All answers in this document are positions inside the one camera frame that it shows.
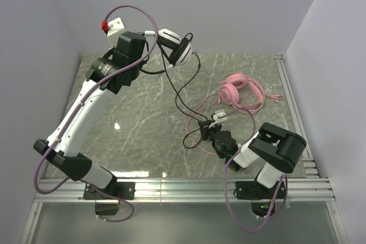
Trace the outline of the white and black headphones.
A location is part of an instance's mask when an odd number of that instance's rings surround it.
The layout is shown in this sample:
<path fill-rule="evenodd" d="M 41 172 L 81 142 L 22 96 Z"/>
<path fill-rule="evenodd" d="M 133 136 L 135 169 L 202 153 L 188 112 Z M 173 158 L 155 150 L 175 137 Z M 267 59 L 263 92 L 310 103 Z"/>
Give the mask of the white and black headphones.
<path fill-rule="evenodd" d="M 190 56 L 193 53 L 193 34 L 189 33 L 188 35 L 191 35 L 191 37 L 182 37 L 179 34 L 166 28 L 158 31 L 161 46 L 167 47 L 172 51 L 168 56 L 168 68 L 182 66 L 186 64 L 189 60 Z"/>

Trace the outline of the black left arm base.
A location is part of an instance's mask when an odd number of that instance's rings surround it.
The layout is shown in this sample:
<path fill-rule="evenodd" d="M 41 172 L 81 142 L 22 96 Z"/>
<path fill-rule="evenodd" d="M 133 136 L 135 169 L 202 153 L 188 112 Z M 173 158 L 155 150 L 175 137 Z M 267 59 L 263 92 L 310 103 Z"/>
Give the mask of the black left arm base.
<path fill-rule="evenodd" d="M 134 199 L 136 184 L 134 182 L 114 181 L 104 189 L 99 189 L 87 183 L 82 198 L 94 201 L 94 211 L 98 218 L 108 220 L 117 215 L 120 206 L 125 204 L 130 207 L 130 214 L 122 218 L 126 221 L 134 214 L 134 206 L 130 203 Z"/>

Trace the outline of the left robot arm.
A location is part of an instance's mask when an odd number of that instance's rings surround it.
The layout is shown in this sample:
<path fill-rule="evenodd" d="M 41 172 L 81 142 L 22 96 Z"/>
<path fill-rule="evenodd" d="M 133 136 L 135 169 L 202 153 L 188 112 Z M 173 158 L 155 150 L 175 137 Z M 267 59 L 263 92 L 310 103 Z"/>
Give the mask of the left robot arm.
<path fill-rule="evenodd" d="M 125 32 L 117 45 L 96 59 L 86 73 L 81 91 L 57 129 L 47 139 L 36 140 L 33 148 L 74 181 L 84 181 L 107 189 L 115 176 L 81 153 L 89 130 L 97 117 L 123 86 L 138 76 L 135 61 L 142 58 L 146 38 Z"/>

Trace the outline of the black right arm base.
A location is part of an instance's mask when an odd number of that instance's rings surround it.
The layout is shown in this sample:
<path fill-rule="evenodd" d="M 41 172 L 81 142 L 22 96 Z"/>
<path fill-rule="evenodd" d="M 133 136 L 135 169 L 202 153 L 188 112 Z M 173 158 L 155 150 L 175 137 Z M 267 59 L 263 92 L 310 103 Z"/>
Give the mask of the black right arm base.
<path fill-rule="evenodd" d="M 236 181 L 235 187 L 233 195 L 237 199 L 249 201 L 252 212 L 259 218 L 266 217 L 272 201 L 287 197 L 287 188 L 284 182 L 281 182 L 277 195 L 275 195 L 277 185 L 268 189 L 257 182 Z"/>

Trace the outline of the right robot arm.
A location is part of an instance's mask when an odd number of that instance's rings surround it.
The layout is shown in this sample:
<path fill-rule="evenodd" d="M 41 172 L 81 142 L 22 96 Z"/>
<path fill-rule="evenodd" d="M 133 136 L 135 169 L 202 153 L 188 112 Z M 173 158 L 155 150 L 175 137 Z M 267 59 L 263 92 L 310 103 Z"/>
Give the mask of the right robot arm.
<path fill-rule="evenodd" d="M 285 174 L 294 171 L 307 146 L 306 140 L 289 130 L 265 122 L 250 140 L 240 145 L 230 131 L 223 131 L 213 121 L 198 122 L 201 140 L 209 141 L 219 158 L 233 171 L 244 170 L 253 162 L 262 159 L 256 182 L 270 189 Z"/>

